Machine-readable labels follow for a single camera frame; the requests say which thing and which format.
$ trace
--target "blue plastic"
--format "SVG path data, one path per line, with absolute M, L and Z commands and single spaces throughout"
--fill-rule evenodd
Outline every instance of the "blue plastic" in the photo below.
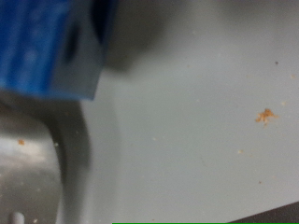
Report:
M 82 92 L 78 94 L 57 90 L 51 84 L 72 2 L 70 0 L 0 0 L 1 89 L 34 96 L 91 98 L 90 95 L 84 95 Z M 95 0 L 94 5 L 99 6 L 101 2 L 103 1 Z M 102 15 L 98 20 L 95 18 L 93 22 L 97 25 L 96 33 L 101 42 L 107 32 L 104 23 L 107 23 L 109 16 L 104 15 L 103 18 Z

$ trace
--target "stainless steel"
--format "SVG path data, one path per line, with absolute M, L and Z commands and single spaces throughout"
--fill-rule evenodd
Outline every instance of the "stainless steel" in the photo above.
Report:
M 61 188 L 47 127 L 0 105 L 0 224 L 16 212 L 26 224 L 55 223 Z

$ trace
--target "white surface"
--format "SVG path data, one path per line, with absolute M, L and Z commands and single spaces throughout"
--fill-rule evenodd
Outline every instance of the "white surface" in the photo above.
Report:
M 298 57 L 298 1 L 121 1 L 82 104 L 81 222 L 227 222 L 299 201 Z

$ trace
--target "blue object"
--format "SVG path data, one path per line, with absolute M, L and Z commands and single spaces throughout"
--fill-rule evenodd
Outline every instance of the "blue object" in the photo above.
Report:
M 116 0 L 0 0 L 0 88 L 92 99 Z

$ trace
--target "food crumb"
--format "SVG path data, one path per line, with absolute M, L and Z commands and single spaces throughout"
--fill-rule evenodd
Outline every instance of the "food crumb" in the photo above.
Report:
M 19 140 L 18 140 L 18 143 L 19 143 L 19 145 L 21 145 L 21 146 L 24 146 L 24 145 L 25 145 L 25 141 L 22 140 L 22 139 L 19 139 Z
M 263 113 L 258 114 L 258 118 L 255 121 L 256 122 L 262 121 L 263 125 L 266 126 L 267 123 L 269 122 L 268 118 L 270 118 L 270 117 L 278 118 L 278 116 L 274 115 L 273 112 L 270 109 L 266 108 Z

